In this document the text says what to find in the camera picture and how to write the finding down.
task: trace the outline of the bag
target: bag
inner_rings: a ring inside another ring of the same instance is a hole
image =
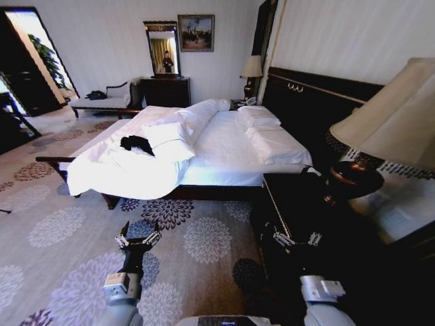
[[[93,90],[91,93],[86,95],[85,98],[89,98],[90,100],[103,100],[107,98],[107,95],[101,92],[100,90]]]

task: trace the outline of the picture frame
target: picture frame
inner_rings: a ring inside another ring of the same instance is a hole
[[[212,52],[215,42],[215,15],[178,15],[181,52]]]

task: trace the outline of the telephone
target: telephone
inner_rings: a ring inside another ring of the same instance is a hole
[[[246,100],[245,105],[249,106],[249,105],[255,105],[257,104],[257,98],[256,97],[251,97],[249,99]]]

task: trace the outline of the table lamp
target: table lamp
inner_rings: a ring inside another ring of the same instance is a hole
[[[331,126],[328,143],[354,161],[330,170],[326,202],[377,191],[377,171],[435,179],[435,58],[412,58],[388,85]]]
[[[246,77],[246,85],[244,88],[245,91],[245,100],[251,98],[254,95],[255,88],[255,80],[257,77],[263,76],[263,72],[261,69],[261,57],[260,56],[250,56],[245,66],[240,73],[240,77]]]

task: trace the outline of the lampshade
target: lampshade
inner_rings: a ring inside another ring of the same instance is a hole
[[[261,70],[261,57],[260,56],[250,56],[245,66],[240,73],[241,77],[261,77],[263,72]]]
[[[412,58],[391,82],[330,133],[363,153],[435,170],[435,58]]]

